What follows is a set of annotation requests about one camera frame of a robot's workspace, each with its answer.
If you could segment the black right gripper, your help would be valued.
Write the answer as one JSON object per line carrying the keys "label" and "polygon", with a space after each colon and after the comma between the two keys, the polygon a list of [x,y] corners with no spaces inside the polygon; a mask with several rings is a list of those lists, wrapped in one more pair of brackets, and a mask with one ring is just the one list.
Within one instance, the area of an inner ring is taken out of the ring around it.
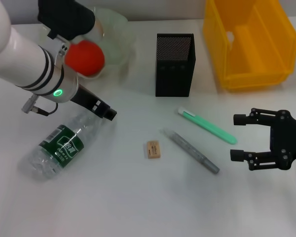
{"label": "black right gripper", "polygon": [[296,160],[296,119],[287,110],[270,111],[252,108],[249,115],[235,114],[234,125],[259,124],[271,126],[271,152],[245,152],[230,150],[232,161],[247,161],[249,170],[288,170]]}

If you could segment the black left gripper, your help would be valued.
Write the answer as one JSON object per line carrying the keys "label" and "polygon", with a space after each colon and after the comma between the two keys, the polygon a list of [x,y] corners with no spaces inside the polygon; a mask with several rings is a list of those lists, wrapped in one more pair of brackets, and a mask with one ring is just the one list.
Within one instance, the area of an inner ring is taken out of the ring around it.
{"label": "black left gripper", "polygon": [[78,86],[76,94],[70,101],[88,109],[98,117],[110,121],[117,115],[114,109],[81,84]]}

